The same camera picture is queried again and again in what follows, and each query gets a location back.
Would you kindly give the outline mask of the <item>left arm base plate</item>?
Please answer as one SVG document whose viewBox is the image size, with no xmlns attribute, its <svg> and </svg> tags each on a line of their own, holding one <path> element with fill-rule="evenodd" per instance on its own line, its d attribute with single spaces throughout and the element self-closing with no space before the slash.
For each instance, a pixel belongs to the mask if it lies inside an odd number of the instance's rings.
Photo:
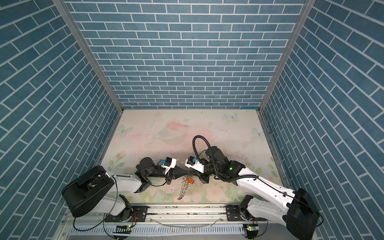
<svg viewBox="0 0 384 240">
<path fill-rule="evenodd" d="M 148 206 L 132 206 L 131 208 L 124 209 L 120 214 L 117 216 L 109 215 L 105 222 L 106 223 L 141 223 L 145 222 L 147 213 L 148 213 Z"/>
</svg>

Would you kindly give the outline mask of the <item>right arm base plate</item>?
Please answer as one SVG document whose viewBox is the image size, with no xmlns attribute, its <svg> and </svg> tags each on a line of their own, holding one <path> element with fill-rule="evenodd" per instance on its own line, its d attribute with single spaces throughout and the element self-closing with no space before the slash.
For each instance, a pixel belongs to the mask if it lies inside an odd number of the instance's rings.
<svg viewBox="0 0 384 240">
<path fill-rule="evenodd" d="M 245 210 L 241 210 L 238 204 L 226 205 L 226 217 L 228 222 L 266 222 L 267 219 L 255 218 L 250 214 L 247 214 Z"/>
</svg>

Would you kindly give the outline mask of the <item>bunch of coloured key tags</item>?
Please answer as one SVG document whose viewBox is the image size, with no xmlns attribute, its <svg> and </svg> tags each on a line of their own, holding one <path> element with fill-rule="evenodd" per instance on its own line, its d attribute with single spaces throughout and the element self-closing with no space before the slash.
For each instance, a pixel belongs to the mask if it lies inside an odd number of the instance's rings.
<svg viewBox="0 0 384 240">
<path fill-rule="evenodd" d="M 184 176 L 183 181 L 187 185 L 189 185 L 189 184 L 193 185 L 195 182 L 190 175 Z"/>
</svg>

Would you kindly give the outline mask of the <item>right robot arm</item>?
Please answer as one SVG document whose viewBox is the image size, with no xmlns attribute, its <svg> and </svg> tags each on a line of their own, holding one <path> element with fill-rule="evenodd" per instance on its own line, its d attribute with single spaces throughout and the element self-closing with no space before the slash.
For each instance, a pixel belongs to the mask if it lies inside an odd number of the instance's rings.
<svg viewBox="0 0 384 240">
<path fill-rule="evenodd" d="M 311 240 L 316 228 L 323 224 L 324 218 L 306 190 L 279 186 L 244 164 L 228 160 L 201 135 L 193 138 L 192 146 L 196 159 L 186 161 L 187 167 L 207 179 L 214 176 L 250 192 L 239 205 L 244 219 L 263 218 L 279 223 L 299 240 Z"/>
</svg>

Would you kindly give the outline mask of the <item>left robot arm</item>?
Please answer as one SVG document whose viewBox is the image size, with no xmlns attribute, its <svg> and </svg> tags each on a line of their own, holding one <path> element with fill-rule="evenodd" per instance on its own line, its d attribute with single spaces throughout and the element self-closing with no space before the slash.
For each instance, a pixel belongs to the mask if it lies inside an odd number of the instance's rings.
<svg viewBox="0 0 384 240">
<path fill-rule="evenodd" d="M 116 175 L 96 166 L 65 186 L 62 196 L 75 218 L 89 213 L 118 216 L 131 208 L 123 192 L 142 193 L 154 185 L 150 178 L 164 178 L 169 185 L 172 180 L 189 174 L 176 163 L 176 159 L 166 158 L 156 165 L 146 157 L 136 166 L 134 175 Z"/>
</svg>

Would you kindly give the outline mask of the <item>large keyring with chain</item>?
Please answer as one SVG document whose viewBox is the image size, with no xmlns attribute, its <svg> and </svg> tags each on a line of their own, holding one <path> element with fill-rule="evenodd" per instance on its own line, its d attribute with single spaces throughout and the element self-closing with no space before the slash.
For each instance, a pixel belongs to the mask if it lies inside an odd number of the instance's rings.
<svg viewBox="0 0 384 240">
<path fill-rule="evenodd" d="M 186 194 L 186 192 L 187 192 L 187 189 L 188 189 L 188 186 L 189 186 L 189 184 L 190 184 L 189 179 L 190 179 L 190 176 L 189 176 L 189 175 L 185 175 L 185 176 L 183 177 L 182 187 L 181 187 L 181 191 L 180 191 L 178 200 L 182 200 L 183 197 L 185 196 L 185 194 Z"/>
</svg>

